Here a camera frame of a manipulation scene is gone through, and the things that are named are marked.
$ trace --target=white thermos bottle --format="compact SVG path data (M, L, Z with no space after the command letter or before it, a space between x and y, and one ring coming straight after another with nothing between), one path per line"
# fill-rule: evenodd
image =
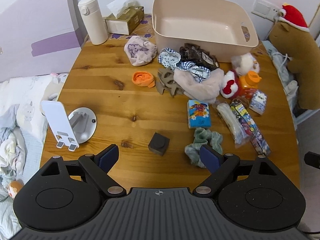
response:
M92 44L104 43L108 39L108 31L101 15L98 0L81 0L78 7Z

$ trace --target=wood grain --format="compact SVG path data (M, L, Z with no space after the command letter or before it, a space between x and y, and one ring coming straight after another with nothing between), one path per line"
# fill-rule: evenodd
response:
M86 153L97 154L111 143L119 146L120 157L109 175L129 190L131 187L190 187L193 190L208 177L209 172L190 164L184 147L193 142L193 130L188 128L186 96L171 98L165 91L142 88L131 82L132 74L145 70L156 76L162 66L152 63L134 67L123 47L126 40L109 40L94 46L87 43L69 74L59 97L67 114L78 107L88 107L97 115L97 130L93 137L75 152L56 148L56 140L48 130L41 159L43 165L54 155L65 160L77 159ZM291 113L277 72L264 50L257 48L260 89L268 95L266 111L259 116L249 111L267 140L270 159L299 186L297 142ZM221 64L223 70L229 64ZM223 135L224 153L235 153L253 160L257 154L251 143L235 149L226 124L211 108L212 131ZM170 138L163 157L148 150L153 134Z

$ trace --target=orange cap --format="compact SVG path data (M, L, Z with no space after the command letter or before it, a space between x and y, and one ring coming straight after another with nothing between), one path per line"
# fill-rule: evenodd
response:
M254 72L252 70L250 70L244 78L245 78L245 81L250 86L255 86L262 79L261 77L259 77L259 75L256 72Z

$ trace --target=tissue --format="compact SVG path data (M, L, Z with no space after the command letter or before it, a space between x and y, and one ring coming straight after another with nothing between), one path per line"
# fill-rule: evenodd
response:
M118 19L123 14L124 10L130 6L138 6L137 0L114 0L107 5L116 19Z

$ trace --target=metal screw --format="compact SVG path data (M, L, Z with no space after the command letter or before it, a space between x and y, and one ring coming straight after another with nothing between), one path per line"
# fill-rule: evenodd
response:
M211 192L211 189L206 186L200 186L196 188L196 192L199 194L209 194Z
M123 192L123 188L119 187L119 186L113 186L108 188L108 192L110 194L120 194L121 192Z

